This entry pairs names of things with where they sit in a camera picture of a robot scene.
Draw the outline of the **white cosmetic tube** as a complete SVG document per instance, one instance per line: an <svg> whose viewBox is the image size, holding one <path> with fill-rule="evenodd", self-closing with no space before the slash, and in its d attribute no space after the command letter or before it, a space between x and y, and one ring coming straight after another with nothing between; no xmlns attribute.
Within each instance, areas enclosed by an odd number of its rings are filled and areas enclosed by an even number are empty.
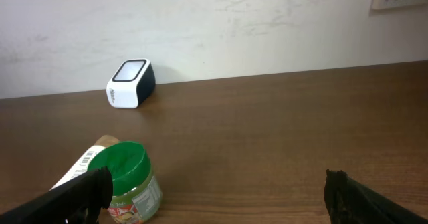
<svg viewBox="0 0 428 224"><path fill-rule="evenodd" d="M62 176L62 178L51 188L54 189L71 179L85 173L88 170L90 161L99 154L102 150L118 144L120 141L113 136L104 135L99 138L95 144L93 144L73 165L72 167Z"/></svg>

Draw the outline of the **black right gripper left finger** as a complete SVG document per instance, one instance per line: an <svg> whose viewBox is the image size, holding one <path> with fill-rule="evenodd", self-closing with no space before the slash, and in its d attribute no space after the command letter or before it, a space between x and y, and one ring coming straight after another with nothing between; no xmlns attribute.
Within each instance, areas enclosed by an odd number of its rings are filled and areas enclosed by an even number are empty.
<svg viewBox="0 0 428 224"><path fill-rule="evenodd" d="M2 223L97 223L110 206L112 175L102 167L81 174L1 215Z"/></svg>

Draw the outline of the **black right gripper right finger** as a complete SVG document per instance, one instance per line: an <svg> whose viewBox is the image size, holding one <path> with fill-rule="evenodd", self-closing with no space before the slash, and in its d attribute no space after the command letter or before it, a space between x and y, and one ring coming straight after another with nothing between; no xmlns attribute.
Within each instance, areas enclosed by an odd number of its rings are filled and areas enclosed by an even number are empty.
<svg viewBox="0 0 428 224"><path fill-rule="evenodd" d="M324 202L331 224L427 224L342 170L326 171Z"/></svg>

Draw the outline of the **green lid glass jar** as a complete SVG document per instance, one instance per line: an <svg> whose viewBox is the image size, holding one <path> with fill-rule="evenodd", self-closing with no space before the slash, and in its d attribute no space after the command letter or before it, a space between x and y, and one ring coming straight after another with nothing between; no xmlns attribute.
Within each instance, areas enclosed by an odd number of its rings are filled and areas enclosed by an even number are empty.
<svg viewBox="0 0 428 224"><path fill-rule="evenodd" d="M144 223L158 211L163 193L143 145L119 142L98 153L88 170L108 168L112 200L107 211L116 223Z"/></svg>

